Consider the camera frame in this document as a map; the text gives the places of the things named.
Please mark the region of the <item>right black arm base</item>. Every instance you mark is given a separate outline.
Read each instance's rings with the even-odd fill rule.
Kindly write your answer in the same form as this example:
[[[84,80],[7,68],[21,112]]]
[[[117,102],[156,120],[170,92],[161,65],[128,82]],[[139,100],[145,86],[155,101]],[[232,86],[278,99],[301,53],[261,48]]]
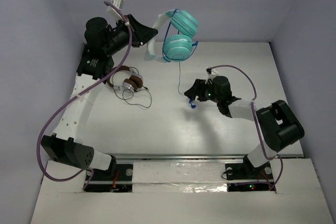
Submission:
[[[270,161],[254,167],[244,156],[241,163],[225,164],[221,178],[228,182],[229,192],[275,191]]]

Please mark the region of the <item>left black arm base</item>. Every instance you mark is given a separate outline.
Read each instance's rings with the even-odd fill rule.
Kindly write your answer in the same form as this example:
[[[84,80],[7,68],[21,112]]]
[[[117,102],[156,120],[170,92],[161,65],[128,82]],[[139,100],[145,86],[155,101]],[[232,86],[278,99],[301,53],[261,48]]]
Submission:
[[[118,163],[115,158],[108,170],[87,171],[83,190],[87,193],[131,193],[133,163]]]

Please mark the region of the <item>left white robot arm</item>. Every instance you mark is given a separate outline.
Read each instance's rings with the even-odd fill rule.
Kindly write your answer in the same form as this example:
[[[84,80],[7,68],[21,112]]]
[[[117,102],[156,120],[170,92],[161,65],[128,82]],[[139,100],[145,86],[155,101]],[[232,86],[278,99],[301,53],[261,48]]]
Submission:
[[[115,158],[83,145],[83,134],[94,102],[111,75],[121,71],[130,72],[122,87],[136,91],[143,87],[142,77],[123,63],[115,66],[112,56],[125,48],[147,44],[158,34],[156,28],[138,22],[131,14],[119,18],[112,27],[102,17],[87,21],[86,44],[77,68],[75,85],[69,102],[60,110],[60,122],[51,136],[41,133],[38,148],[43,148],[55,162],[80,170],[97,169],[105,179],[116,175]]]

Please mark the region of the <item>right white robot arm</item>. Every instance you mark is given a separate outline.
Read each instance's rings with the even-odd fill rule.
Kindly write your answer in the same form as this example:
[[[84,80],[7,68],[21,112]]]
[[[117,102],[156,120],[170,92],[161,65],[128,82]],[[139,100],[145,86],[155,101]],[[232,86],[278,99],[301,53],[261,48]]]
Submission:
[[[305,135],[303,126],[284,100],[278,100],[265,108],[255,106],[232,95],[227,77],[217,76],[212,80],[196,79],[184,92],[189,100],[216,103],[219,112],[228,117],[250,120],[256,123],[261,143],[243,158],[238,170],[248,178],[261,173],[261,167],[289,145]]]

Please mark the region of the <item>teal white headphones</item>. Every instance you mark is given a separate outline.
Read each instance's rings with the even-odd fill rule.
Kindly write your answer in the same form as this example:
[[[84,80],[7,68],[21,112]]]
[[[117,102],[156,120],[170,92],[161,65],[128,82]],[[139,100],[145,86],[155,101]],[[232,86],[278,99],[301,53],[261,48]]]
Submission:
[[[193,41],[199,23],[190,13],[181,9],[170,9],[159,14],[152,28],[157,30],[169,22],[161,49],[162,62],[182,62],[191,57],[198,41]]]

